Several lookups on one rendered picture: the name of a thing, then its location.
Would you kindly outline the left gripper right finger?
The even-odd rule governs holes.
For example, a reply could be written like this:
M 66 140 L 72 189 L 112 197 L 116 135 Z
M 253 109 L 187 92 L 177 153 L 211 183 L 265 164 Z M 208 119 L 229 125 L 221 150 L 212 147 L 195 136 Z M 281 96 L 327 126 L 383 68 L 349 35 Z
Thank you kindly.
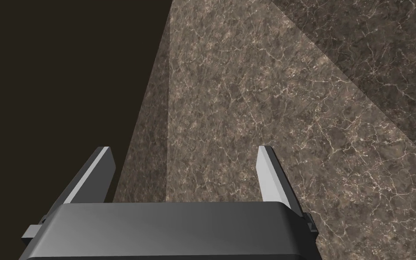
M 303 217 L 298 198 L 271 146 L 259 146 L 256 172 L 264 202 L 283 203 L 298 216 Z

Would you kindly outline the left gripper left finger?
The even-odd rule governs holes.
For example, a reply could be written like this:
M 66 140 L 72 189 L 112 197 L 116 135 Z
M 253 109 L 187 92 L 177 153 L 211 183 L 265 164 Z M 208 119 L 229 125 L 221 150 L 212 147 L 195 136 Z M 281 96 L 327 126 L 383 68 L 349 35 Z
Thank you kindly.
M 111 148 L 98 147 L 62 191 L 47 213 L 50 216 L 62 204 L 104 203 L 116 170 Z

